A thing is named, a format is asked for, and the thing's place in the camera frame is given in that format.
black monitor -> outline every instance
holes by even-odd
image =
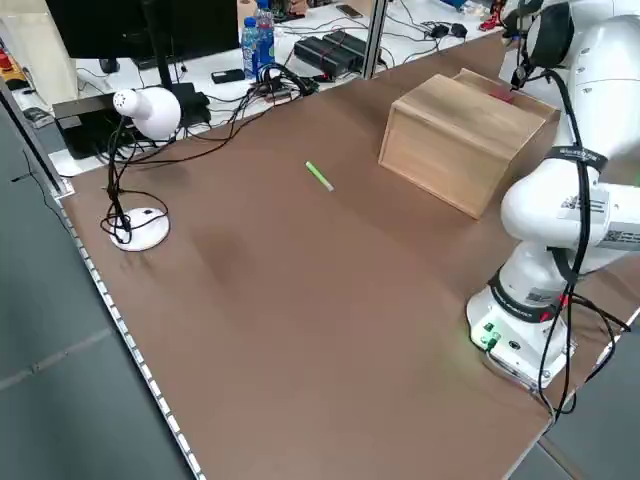
[[[72,58],[154,57],[140,0],[46,0]],[[239,47],[236,0],[155,0],[157,40],[180,60]]]

water bottle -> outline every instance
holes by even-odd
[[[269,0],[258,0],[256,10],[256,23],[258,24],[258,68],[276,61],[275,45],[273,37],[273,14],[269,10]]]
[[[242,31],[242,58],[245,78],[255,78],[258,73],[259,44],[256,19],[247,17],[244,19],[244,30]]]

white robotic arm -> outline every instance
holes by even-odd
[[[567,7],[565,2],[552,11],[563,14],[560,9]],[[571,58],[568,90],[591,187],[589,248],[581,273],[640,250],[640,189],[599,183],[607,162],[621,161],[640,147],[640,17],[613,16],[616,11],[627,13],[627,7],[629,2],[612,0],[572,3],[569,38],[557,32],[558,18],[549,21],[543,12],[533,22],[527,42],[532,60],[540,53],[543,60],[555,58],[556,64]],[[559,18],[566,23],[566,18]],[[568,43],[540,42],[546,28],[554,28],[552,36]],[[541,52],[542,47],[551,51]],[[561,273],[549,247],[562,249],[565,262],[573,264],[581,228],[575,161],[582,161],[566,155],[576,150],[574,140],[564,112],[554,148],[509,190],[502,204],[506,230],[523,242],[467,305],[472,341],[491,349],[492,357],[534,388],[547,343],[542,386],[565,364],[567,329],[561,319],[547,341],[567,284],[566,272]]]

green highlighter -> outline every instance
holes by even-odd
[[[313,173],[313,176],[316,177],[318,181],[327,188],[327,190],[329,190],[330,192],[333,192],[335,190],[335,188],[333,188],[333,185],[331,185],[329,180],[327,180],[325,176],[322,175],[322,173],[320,173],[320,170],[318,170],[313,163],[307,162],[305,163],[305,165],[307,166],[307,169],[311,173]]]

brown table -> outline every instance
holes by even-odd
[[[98,228],[105,172],[74,181],[65,208],[208,478],[495,479],[543,430],[544,408],[467,337],[466,300],[516,243],[498,203],[476,222],[377,165],[393,100],[435,73],[495,78],[501,58],[497,37],[476,40],[278,108],[199,160],[132,168],[124,186],[171,210],[142,254]],[[636,267],[580,291],[626,318]],[[606,336],[576,316],[582,379]]]

